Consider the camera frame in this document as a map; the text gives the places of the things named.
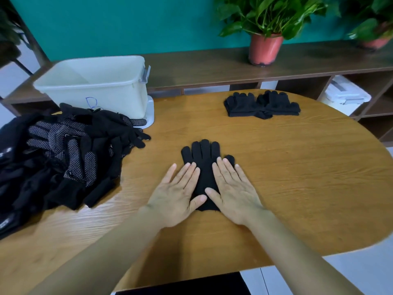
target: left hand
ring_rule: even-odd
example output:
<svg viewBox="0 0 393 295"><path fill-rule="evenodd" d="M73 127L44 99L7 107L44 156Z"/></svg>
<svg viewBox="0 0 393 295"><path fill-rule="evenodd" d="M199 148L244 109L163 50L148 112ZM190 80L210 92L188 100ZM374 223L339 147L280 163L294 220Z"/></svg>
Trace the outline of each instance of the left hand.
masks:
<svg viewBox="0 0 393 295"><path fill-rule="evenodd" d="M164 227L173 227L181 223L205 203L205 195L198 195L190 201L200 173L196 166L194 162L186 163L171 181L176 170L174 163L151 195L146 208L162 217Z"/></svg>

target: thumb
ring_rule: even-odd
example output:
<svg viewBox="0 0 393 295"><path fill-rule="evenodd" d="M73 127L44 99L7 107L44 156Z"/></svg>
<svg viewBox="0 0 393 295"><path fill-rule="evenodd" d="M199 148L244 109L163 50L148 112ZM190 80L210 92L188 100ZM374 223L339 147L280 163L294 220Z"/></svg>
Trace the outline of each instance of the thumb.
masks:
<svg viewBox="0 0 393 295"><path fill-rule="evenodd" d="M216 204L216 206L221 210L221 207L222 207L221 195L217 191L215 191L213 188L210 188L210 187L205 188L205 193L214 202L214 204Z"/></svg>
<svg viewBox="0 0 393 295"><path fill-rule="evenodd" d="M196 210L200 205L206 202L208 197L205 195L198 195L190 201L189 210L190 213Z"/></svg>

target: right hand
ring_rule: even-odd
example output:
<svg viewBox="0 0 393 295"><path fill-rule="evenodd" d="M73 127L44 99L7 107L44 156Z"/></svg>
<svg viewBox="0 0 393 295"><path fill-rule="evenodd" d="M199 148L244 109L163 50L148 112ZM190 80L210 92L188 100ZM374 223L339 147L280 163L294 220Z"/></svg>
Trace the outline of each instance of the right hand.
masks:
<svg viewBox="0 0 393 295"><path fill-rule="evenodd" d="M235 169L228 159L217 158L217 163L213 163L213 173L220 193L213 188L206 188L205 192L226 217L238 225L246 225L254 213L264 208L238 164Z"/></svg>

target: hand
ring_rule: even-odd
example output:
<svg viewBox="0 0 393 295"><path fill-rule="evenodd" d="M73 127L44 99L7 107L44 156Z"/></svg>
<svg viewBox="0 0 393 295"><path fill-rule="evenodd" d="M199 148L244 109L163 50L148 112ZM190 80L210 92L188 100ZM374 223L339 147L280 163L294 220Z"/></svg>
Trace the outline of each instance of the hand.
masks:
<svg viewBox="0 0 393 295"><path fill-rule="evenodd" d="M228 159L217 158L213 173L221 195L213 188L206 188L206 194L221 212L238 225L246 225L254 212L264 209L255 188L238 164L233 169Z"/></svg>
<svg viewBox="0 0 393 295"><path fill-rule="evenodd" d="M171 182L176 170L174 163L154 190L146 207L163 218L164 227L173 227L205 203L207 197L198 195L190 202L199 177L199 168L196 163L186 163Z"/></svg>

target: forearm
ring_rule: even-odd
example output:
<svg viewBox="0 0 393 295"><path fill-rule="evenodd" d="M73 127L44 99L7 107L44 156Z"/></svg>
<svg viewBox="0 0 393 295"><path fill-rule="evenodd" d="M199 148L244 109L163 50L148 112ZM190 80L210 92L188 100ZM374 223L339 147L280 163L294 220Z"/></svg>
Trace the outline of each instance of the forearm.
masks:
<svg viewBox="0 0 393 295"><path fill-rule="evenodd" d="M341 273L299 240L274 216L260 209L247 223L294 295L362 294Z"/></svg>
<svg viewBox="0 0 393 295"><path fill-rule="evenodd" d="M162 228L158 217L148 208L140 209L62 265L30 294L110 294Z"/></svg>

